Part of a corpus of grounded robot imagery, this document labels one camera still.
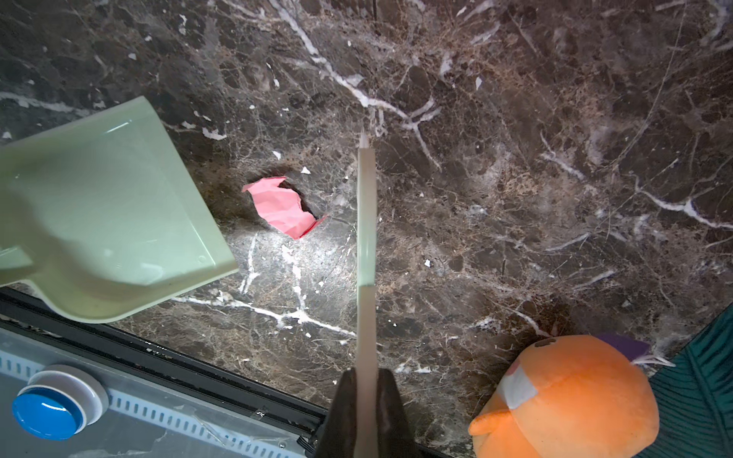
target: black metal edge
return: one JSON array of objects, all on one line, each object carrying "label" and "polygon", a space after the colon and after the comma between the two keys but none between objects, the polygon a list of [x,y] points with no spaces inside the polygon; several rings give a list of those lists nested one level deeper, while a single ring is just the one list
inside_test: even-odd
[{"label": "black metal edge", "polygon": [[[60,337],[4,320],[0,328],[242,415],[264,412],[263,423],[303,435],[309,443],[323,430],[328,411],[321,406],[109,325],[69,320],[42,300],[14,289],[0,288],[0,314]],[[420,444],[417,447],[424,458],[451,458]]]}]

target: stuffed animal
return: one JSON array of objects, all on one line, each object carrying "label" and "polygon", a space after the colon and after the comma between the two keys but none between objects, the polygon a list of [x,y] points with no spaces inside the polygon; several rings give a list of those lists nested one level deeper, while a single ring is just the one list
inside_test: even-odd
[{"label": "stuffed animal", "polygon": [[593,336],[526,348],[468,428],[478,458],[631,458],[654,442],[647,376]]}]

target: crumpled paper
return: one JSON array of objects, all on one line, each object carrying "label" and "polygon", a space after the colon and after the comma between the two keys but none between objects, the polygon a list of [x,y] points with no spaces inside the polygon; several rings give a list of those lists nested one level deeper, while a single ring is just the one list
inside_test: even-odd
[{"label": "crumpled paper", "polygon": [[285,180],[286,177],[262,178],[258,182],[245,185],[242,192],[249,191],[252,195],[258,215],[275,229],[297,240],[318,226],[323,218],[316,221],[311,213],[304,212],[298,193],[279,187]]}]

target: marble surface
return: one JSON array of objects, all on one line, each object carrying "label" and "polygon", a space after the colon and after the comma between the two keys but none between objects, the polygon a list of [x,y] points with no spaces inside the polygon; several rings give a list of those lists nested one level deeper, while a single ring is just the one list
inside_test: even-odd
[{"label": "marble surface", "polygon": [[[670,356],[733,298],[730,0],[14,0],[0,134],[144,95],[241,271],[114,325],[319,405],[356,348],[356,142],[377,151],[380,365],[420,443],[548,334]],[[269,227],[284,175],[325,222]]]}]

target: green dustpan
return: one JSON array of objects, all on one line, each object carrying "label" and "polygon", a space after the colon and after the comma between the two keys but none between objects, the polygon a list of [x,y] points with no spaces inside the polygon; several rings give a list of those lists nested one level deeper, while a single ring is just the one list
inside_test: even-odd
[{"label": "green dustpan", "polygon": [[0,286],[82,322],[126,317],[237,271],[144,97],[0,149]]}]

